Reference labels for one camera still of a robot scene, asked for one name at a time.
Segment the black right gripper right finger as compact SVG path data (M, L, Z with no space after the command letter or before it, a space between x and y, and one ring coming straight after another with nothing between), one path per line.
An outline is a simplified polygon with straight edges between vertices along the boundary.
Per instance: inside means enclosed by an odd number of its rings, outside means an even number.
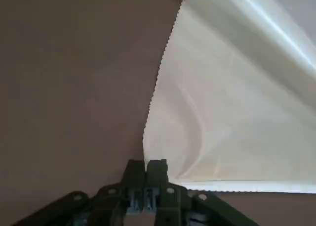
M147 164L145 206L156 226L256 226L257 223L211 191L188 190L171 183L167 161Z

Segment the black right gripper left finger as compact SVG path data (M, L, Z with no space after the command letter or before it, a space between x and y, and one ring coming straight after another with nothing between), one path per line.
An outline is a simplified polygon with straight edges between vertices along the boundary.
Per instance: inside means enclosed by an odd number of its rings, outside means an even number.
M129 160L121 181L101 187L89 197L72 191L13 223L14 226L121 226L130 206L129 190L142 192L145 166Z

